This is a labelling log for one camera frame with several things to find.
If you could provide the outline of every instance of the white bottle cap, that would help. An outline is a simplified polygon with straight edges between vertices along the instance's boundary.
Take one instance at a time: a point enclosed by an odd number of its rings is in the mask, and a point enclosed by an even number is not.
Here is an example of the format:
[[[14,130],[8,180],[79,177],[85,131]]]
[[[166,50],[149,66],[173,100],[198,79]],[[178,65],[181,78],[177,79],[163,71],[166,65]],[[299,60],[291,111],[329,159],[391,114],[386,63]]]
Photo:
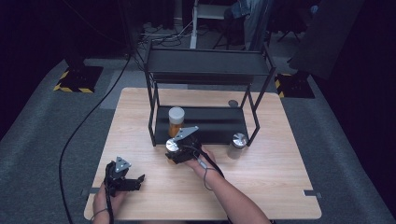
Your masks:
[[[184,121],[184,110],[181,107],[172,107],[169,110],[169,121],[173,124],[181,124]]]

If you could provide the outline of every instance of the person's right hand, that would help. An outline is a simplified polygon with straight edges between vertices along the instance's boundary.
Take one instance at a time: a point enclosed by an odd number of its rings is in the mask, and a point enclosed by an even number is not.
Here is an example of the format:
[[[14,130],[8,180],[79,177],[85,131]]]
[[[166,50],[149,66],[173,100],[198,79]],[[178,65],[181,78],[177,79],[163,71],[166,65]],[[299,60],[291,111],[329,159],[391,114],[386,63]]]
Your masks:
[[[205,152],[205,153],[209,156],[210,160],[212,160],[214,163],[216,163],[215,156],[213,155],[213,153],[212,153],[211,151],[206,150],[206,148],[204,148],[204,146],[202,146],[202,151]],[[201,161],[203,161],[203,162],[206,164],[207,168],[213,169],[213,166],[205,159],[204,156],[200,155],[200,156],[199,156],[199,159],[200,159]],[[193,160],[190,160],[190,161],[185,161],[184,163],[185,163],[186,165],[190,166],[190,168],[191,168],[199,177],[204,178],[205,169],[204,169],[204,167],[201,166],[201,164],[198,162],[198,160],[193,159]]]

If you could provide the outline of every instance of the dark background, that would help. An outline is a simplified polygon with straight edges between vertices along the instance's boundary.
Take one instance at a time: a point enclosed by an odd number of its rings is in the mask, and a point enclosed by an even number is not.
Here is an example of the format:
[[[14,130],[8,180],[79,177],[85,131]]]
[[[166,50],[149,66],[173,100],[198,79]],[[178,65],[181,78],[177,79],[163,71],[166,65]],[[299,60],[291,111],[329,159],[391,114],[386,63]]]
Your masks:
[[[82,21],[63,1],[54,1],[78,54],[111,55],[127,48],[110,41]],[[121,43],[125,38],[117,1],[91,4],[67,1],[100,32]],[[132,22],[154,21],[171,28],[173,21],[153,18],[151,1],[132,1]],[[156,1],[172,7],[174,1]],[[183,3],[183,11],[189,3]],[[329,80],[315,77],[361,164],[396,215],[396,79],[394,1],[365,1]],[[56,20],[46,1],[0,3],[0,139],[6,134],[48,71],[64,56]],[[162,14],[172,13],[165,9]]]

